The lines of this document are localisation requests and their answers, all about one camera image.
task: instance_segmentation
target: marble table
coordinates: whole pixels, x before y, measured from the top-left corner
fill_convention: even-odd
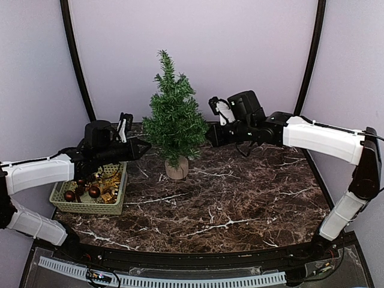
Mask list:
[[[122,215],[71,214],[86,244],[164,253],[222,253],[310,241],[329,212],[303,155],[262,145],[247,158],[234,145],[201,147],[185,180],[165,174],[155,148],[128,163]]]

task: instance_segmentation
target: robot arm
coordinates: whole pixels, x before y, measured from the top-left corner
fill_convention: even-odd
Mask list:
[[[0,229],[8,228],[62,245],[68,236],[65,227],[33,212],[11,195],[27,188],[61,181],[88,181],[105,164],[139,159],[151,147],[127,132],[133,117],[121,114],[117,129],[108,121],[93,121],[76,148],[66,148],[47,158],[6,162],[0,165]]]
[[[209,101],[214,114],[220,116],[220,124],[212,125],[206,134],[213,146],[269,143],[321,152],[356,165],[348,189],[314,235],[313,248],[318,253],[380,192],[382,165],[373,128],[348,130],[283,112],[266,117],[253,91],[228,98],[226,106],[222,103],[226,101],[217,97]]]

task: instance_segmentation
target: white wall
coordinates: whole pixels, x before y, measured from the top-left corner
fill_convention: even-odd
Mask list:
[[[384,135],[384,2],[327,2],[322,39],[303,115]],[[352,166],[313,154],[333,200],[349,184]],[[384,287],[384,193],[351,225],[376,287]]]
[[[79,55],[96,116],[135,121],[151,113],[160,72],[157,50],[197,91],[200,109],[212,96],[253,89],[266,113],[292,112],[313,33],[316,0],[71,1]]]
[[[0,5],[0,161],[47,156],[76,145],[87,123],[59,1]],[[50,185],[15,195],[50,217]],[[0,230],[1,287],[18,287],[32,239]]]

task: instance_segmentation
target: plastic basket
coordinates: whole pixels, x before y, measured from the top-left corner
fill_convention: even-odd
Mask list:
[[[121,171],[121,181],[119,186],[118,197],[114,204],[77,203],[77,202],[65,201],[64,193],[67,190],[72,190],[74,188],[74,184],[72,181],[57,182],[49,197],[49,201],[52,204],[54,204],[57,208],[59,208],[62,212],[121,215],[122,205],[123,205],[124,196],[125,196],[125,188],[127,186],[127,181],[128,181],[127,162],[122,162],[121,165],[118,165],[118,164],[104,165],[104,172],[108,174],[112,174],[112,173],[115,173],[119,167]],[[84,196],[82,196],[82,201],[84,197],[89,197],[89,196],[87,193],[85,193]]]

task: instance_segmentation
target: brown ornament ball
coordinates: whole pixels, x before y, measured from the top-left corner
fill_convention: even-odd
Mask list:
[[[92,197],[92,198],[97,198],[98,196],[100,196],[100,188],[98,188],[97,186],[92,186],[89,190],[88,190],[88,194]]]
[[[64,194],[64,199],[65,199],[65,201],[67,201],[67,202],[73,202],[73,201],[75,201],[76,196],[75,196],[75,194],[74,194],[73,191],[68,190],[68,191],[66,191],[65,194]]]

